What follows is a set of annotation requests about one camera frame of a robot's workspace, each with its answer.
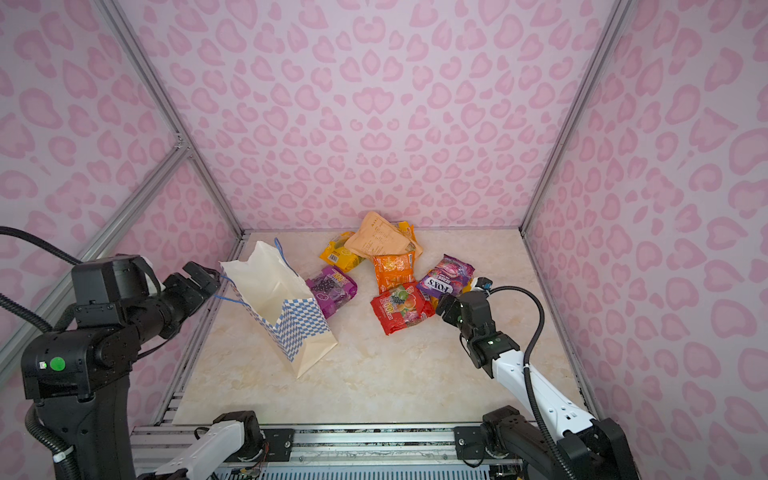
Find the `purple Fox's candy bag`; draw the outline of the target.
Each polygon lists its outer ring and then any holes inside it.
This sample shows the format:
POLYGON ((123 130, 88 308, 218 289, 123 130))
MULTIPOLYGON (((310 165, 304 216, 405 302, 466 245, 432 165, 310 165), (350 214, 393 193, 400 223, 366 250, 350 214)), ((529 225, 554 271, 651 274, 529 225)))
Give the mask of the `purple Fox's candy bag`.
POLYGON ((443 258, 418 283, 425 295, 440 299, 443 295, 456 296, 474 276, 475 268, 468 262, 450 255, 443 258))

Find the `red fruit candy bag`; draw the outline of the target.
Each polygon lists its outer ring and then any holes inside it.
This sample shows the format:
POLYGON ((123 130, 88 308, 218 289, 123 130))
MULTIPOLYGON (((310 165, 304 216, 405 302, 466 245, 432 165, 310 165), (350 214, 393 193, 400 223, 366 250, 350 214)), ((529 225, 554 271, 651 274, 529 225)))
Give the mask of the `red fruit candy bag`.
POLYGON ((435 309, 416 282, 396 286, 371 300, 370 305, 384 333, 415 326, 435 315, 435 309))

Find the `white blue checkered paper bag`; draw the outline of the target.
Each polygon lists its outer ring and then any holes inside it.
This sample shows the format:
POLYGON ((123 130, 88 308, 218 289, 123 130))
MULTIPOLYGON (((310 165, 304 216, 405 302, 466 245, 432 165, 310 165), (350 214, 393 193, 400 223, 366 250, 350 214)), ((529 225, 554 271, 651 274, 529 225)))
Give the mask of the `white blue checkered paper bag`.
POLYGON ((258 241, 246 260, 221 264, 235 301, 266 331, 293 375, 303 376, 337 346, 318 301, 279 240, 258 241))

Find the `purple grape snack bag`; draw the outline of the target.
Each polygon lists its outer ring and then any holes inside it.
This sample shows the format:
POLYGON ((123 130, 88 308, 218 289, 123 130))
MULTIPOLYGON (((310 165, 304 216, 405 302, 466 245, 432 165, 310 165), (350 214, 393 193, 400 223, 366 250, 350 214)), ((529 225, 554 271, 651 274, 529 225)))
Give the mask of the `purple grape snack bag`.
POLYGON ((324 317, 329 319, 357 294, 358 285, 338 267, 328 265, 306 280, 324 317))

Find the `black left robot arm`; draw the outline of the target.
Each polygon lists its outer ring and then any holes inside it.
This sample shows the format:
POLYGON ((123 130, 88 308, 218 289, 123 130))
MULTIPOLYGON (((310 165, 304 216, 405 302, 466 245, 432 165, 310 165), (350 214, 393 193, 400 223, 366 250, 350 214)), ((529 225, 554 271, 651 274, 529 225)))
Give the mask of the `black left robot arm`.
POLYGON ((158 281, 147 261, 120 255, 71 270, 76 326, 35 338, 21 357, 27 432, 58 479, 133 479, 127 406, 142 347, 170 340, 220 288, 196 262, 158 281))

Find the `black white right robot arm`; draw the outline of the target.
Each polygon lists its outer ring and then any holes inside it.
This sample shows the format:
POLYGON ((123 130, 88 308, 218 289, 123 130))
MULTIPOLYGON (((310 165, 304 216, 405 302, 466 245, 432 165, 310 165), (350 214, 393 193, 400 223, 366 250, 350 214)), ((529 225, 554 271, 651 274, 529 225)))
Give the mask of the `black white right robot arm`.
POLYGON ((489 303, 494 288, 445 294, 437 307, 442 320, 458 329, 472 364, 505 387, 533 417, 526 420, 511 406, 486 414, 480 427, 485 451, 517 457, 524 474, 536 473, 542 479, 638 478, 622 427, 578 407, 534 367, 532 354, 545 326, 545 309, 532 292, 512 290, 531 299, 538 313, 525 347, 497 329, 489 303))

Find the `orange snack bag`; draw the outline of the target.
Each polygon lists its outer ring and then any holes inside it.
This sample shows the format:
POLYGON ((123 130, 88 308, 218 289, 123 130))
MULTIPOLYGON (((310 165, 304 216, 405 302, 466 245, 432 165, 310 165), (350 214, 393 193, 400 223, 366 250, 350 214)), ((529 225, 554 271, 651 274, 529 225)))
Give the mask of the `orange snack bag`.
POLYGON ((379 255, 373 258, 377 286, 380 293, 415 281, 414 253, 379 255))

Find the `yellow snack bag left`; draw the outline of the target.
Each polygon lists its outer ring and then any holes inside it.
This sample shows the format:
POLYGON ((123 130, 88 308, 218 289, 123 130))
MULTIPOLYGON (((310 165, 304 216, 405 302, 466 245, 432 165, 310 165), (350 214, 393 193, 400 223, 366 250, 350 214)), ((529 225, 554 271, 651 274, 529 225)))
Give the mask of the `yellow snack bag left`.
POLYGON ((355 254, 346 247, 346 242, 353 235, 353 232, 348 231, 334 237, 319 255, 319 258, 328 265, 337 267, 344 273, 348 273, 359 266, 365 261, 365 258, 355 254))

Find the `yellow orange snack behind pouch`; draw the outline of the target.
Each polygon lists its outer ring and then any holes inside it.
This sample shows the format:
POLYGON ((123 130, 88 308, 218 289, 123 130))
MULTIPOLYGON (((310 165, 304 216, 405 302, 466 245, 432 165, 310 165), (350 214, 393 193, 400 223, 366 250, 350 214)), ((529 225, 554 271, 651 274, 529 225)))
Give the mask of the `yellow orange snack behind pouch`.
POLYGON ((423 254, 423 247, 416 238, 415 227, 407 221, 400 221, 397 223, 397 228, 401 234, 410 240, 410 243, 413 245, 414 255, 416 258, 419 258, 423 254))

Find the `beige paper snack pouch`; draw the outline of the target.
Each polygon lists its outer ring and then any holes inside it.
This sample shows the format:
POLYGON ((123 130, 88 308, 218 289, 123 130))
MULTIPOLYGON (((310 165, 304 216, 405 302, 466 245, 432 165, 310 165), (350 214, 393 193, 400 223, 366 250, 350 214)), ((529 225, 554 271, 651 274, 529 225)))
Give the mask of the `beige paper snack pouch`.
POLYGON ((417 250, 416 244, 377 212, 368 212, 359 229, 345 242, 352 253, 366 259, 402 255, 417 250))

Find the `aluminium frame strut left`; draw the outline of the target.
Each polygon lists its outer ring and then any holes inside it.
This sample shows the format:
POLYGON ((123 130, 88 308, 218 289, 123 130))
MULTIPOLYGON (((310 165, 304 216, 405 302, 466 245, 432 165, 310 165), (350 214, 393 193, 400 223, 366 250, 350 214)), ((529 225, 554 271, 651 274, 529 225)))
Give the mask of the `aluminium frame strut left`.
MULTIPOLYGON (((94 236, 79 254, 81 260, 94 260, 110 253, 126 232, 135 224, 151 204, 176 170, 188 158, 189 144, 180 143, 175 147, 143 181, 143 183, 120 206, 112 218, 94 236)), ((70 274, 64 274, 43 299, 35 312, 44 319, 52 319, 63 312, 65 301, 73 297, 70 274)), ((31 340, 40 334, 33 325, 24 322, 17 331, 1 345, 1 388, 11 376, 19 371, 22 351, 31 340)))

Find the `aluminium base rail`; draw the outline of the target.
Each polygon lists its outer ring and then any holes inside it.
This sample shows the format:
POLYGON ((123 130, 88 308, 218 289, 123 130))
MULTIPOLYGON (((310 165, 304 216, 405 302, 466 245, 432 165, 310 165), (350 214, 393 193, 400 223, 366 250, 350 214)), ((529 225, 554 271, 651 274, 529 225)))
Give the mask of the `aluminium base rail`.
POLYGON ((636 479, 621 427, 589 419, 561 433, 543 431, 512 407, 478 423, 267 425, 243 427, 226 463, 405 464, 459 462, 468 468, 519 464, 546 479, 636 479))

